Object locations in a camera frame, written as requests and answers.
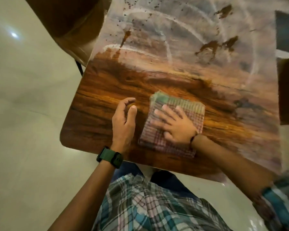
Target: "beige floor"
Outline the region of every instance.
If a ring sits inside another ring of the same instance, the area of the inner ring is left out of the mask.
[[[0,231],[46,230],[96,167],[96,155],[59,141],[80,78],[24,0],[0,0]],[[233,185],[177,176],[232,229],[265,230]]]

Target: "rolled-up sleeve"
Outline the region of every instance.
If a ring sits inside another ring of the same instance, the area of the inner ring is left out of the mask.
[[[289,171],[253,200],[253,206],[268,230],[289,230]]]

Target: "hand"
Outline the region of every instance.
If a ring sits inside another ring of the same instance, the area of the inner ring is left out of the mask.
[[[135,133],[135,118],[137,114],[137,107],[131,106],[125,118],[125,108],[127,105],[134,103],[135,98],[125,98],[121,100],[117,106],[116,112],[112,117],[112,146],[110,149],[121,154],[127,151],[131,144],[131,140]]]
[[[190,145],[190,139],[198,134],[192,121],[179,106],[176,107],[176,110],[180,116],[172,111],[167,105],[163,105],[162,109],[168,116],[157,109],[154,110],[154,113],[166,123],[153,121],[152,125],[165,131],[164,136],[166,140],[177,146],[188,147]]]

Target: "watch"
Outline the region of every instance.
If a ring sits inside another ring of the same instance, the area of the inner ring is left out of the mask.
[[[123,161],[123,156],[120,153],[109,149],[109,147],[104,146],[103,150],[97,156],[96,160],[98,162],[101,162],[101,160],[106,160],[110,162],[115,168],[120,168],[120,165]]]

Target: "chair leg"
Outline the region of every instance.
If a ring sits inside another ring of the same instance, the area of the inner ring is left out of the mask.
[[[77,65],[77,67],[79,69],[79,72],[80,72],[80,74],[82,76],[83,75],[83,68],[81,67],[81,64],[79,62],[77,62],[76,60],[75,60],[75,62],[76,62],[76,65]]]

